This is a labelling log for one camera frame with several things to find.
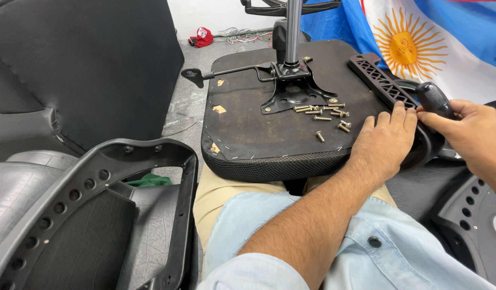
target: argentine flag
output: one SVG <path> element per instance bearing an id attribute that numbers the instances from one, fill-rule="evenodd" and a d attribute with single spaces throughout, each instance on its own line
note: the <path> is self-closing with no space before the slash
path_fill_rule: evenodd
<path id="1" fill-rule="evenodd" d="M 451 99 L 496 100 L 496 1 L 342 0 L 302 16 L 302 30 L 312 41 L 340 39 L 375 52 L 379 67 L 434 82 Z"/>

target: screw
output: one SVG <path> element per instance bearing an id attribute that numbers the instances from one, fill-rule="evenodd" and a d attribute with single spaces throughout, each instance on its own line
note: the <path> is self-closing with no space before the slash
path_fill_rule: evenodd
<path id="1" fill-rule="evenodd" d="M 345 131 L 345 132 L 347 132 L 347 133 L 350 132 L 350 130 L 348 128 L 346 128 L 345 126 L 343 126 L 342 123 L 339 123 L 338 128 L 341 129 L 341 130 L 343 130 L 343 131 Z"/>
<path id="2" fill-rule="evenodd" d="M 322 143 L 325 142 L 325 139 L 323 139 L 323 136 L 321 135 L 321 131 L 316 132 L 316 137 L 320 138 Z"/>
<path id="3" fill-rule="evenodd" d="M 295 112 L 300 113 L 300 112 L 307 112 L 307 111 L 312 111 L 311 108 L 309 108 L 309 106 L 307 106 L 307 108 L 296 110 Z"/>
<path id="4" fill-rule="evenodd" d="M 305 109 L 305 108 L 309 108 L 309 106 L 300 106 L 300 107 L 293 107 L 293 109 L 296 111 L 296 110 L 300 110 L 300 109 Z"/>
<path id="5" fill-rule="evenodd" d="M 319 117 L 317 115 L 314 116 L 313 120 L 315 121 L 318 121 L 318 120 L 321 120 L 321 121 L 331 121 L 332 118 L 326 118 L 326 117 Z"/>
<path id="6" fill-rule="evenodd" d="M 329 107 L 339 107 L 339 108 L 344 108 L 344 103 L 341 103 L 341 104 L 329 104 Z"/>
<path id="7" fill-rule="evenodd" d="M 343 120 L 342 120 L 342 124 L 343 124 L 343 126 L 345 126 L 348 129 L 350 129 L 352 127 L 352 123 L 347 123 L 347 122 L 345 122 Z"/>
<path id="8" fill-rule="evenodd" d="M 307 115 L 323 115 L 323 110 L 320 109 L 319 111 L 309 111 L 309 112 L 305 112 L 305 114 L 307 114 Z"/>

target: green cloth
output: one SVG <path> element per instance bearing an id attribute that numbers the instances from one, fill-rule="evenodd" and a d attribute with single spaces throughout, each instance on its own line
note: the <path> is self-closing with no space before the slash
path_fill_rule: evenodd
<path id="1" fill-rule="evenodd" d="M 159 186 L 159 185 L 172 185 L 173 183 L 169 179 L 169 177 L 158 176 L 152 173 L 148 173 L 144 175 L 139 180 L 128 181 L 126 184 L 135 186 L 135 187 L 147 187 L 147 186 Z"/>

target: hairy arm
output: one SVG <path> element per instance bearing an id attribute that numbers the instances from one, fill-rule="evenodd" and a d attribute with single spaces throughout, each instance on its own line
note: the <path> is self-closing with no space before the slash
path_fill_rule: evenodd
<path id="1" fill-rule="evenodd" d="M 418 108 L 418 118 L 442 133 L 467 162 L 469 170 L 490 184 L 496 193 L 496 109 L 464 100 L 451 100 L 459 121 Z"/>
<path id="2" fill-rule="evenodd" d="M 238 255 L 263 253 L 284 260 L 318 289 L 336 256 L 350 218 L 399 170 L 412 146 L 416 112 L 398 102 L 393 115 L 368 117 L 347 164 L 328 181 L 255 232 Z"/>

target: shirt button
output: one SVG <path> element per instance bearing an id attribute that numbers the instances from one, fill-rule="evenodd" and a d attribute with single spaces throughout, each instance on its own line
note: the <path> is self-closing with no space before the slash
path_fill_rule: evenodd
<path id="1" fill-rule="evenodd" d="M 378 237 L 370 237 L 368 243 L 374 248 L 380 248 L 382 246 L 382 242 Z"/>

